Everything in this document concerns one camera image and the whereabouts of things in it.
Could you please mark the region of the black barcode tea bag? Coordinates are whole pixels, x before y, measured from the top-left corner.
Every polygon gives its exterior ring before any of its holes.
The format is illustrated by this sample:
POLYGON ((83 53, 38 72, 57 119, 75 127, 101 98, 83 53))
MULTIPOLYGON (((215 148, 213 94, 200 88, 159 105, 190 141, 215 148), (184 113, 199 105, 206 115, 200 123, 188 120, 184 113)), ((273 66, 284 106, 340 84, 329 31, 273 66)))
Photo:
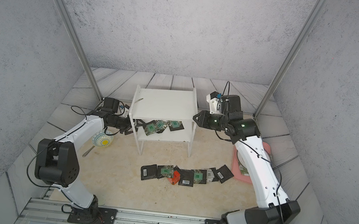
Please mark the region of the black barcode tea bag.
POLYGON ((157 178, 157 164, 153 164, 153 165, 145 165, 142 166, 140 171, 141 171, 141 180, 149 180, 149 179, 156 179, 157 178))
POLYGON ((219 181, 216 172, 217 172, 217 169, 214 168, 214 167, 207 169, 207 178, 206 178, 206 179, 207 179, 207 182, 208 182, 208 183, 218 182, 218 181, 219 181))
POLYGON ((220 181, 220 183, 224 183, 227 180, 234 177, 234 174, 226 165, 223 165, 219 169, 216 169, 214 174, 217 177, 217 179, 220 181))

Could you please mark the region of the green tea bag top shelf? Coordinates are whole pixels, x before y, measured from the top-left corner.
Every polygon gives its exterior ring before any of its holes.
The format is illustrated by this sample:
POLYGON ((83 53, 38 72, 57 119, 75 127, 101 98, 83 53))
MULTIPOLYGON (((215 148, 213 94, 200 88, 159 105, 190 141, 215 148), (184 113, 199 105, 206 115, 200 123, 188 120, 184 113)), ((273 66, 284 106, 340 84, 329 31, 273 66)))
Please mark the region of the green tea bag top shelf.
POLYGON ((157 166, 157 178, 173 178, 174 171, 175 170, 173 165, 157 166))

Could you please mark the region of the black barcode tea bag top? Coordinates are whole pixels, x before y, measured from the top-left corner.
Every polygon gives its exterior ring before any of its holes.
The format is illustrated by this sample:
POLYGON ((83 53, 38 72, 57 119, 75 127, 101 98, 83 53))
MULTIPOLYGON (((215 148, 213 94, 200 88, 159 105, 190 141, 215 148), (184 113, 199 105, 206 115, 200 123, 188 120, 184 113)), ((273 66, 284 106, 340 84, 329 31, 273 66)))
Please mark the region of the black barcode tea bag top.
POLYGON ((214 167, 207 169, 207 178, 206 178, 206 179, 207 179, 207 182, 208 182, 208 183, 218 182, 218 181, 219 181, 216 172, 217 172, 217 169, 214 168, 214 167))

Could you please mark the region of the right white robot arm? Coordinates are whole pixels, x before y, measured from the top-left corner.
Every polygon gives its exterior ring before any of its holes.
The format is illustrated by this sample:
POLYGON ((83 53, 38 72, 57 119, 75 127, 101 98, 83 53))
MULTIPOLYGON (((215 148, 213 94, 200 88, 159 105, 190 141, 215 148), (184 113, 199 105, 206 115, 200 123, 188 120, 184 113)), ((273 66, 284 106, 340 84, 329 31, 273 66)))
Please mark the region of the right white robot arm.
POLYGON ((276 177, 263 140, 253 119, 229 119, 226 115, 201 111, 193 117, 201 128, 224 131, 245 161, 255 191, 257 206, 224 215, 226 224, 290 224, 300 213, 299 203, 291 201, 276 177))

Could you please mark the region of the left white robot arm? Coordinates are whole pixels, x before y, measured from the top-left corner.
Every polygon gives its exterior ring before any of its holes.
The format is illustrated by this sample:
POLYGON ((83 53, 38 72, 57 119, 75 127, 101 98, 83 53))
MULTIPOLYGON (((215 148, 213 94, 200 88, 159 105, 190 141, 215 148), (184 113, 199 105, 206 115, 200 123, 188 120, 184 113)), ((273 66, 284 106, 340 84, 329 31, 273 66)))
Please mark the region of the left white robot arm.
POLYGON ((74 224, 103 224, 98 199, 87 190, 79 178, 78 150, 95 134, 114 128, 124 133, 131 127, 127 117, 130 107, 123 102, 106 97, 88 112, 81 112, 83 121, 53 139, 38 143, 35 178, 47 186, 58 189, 69 200, 71 211, 68 222, 74 224))

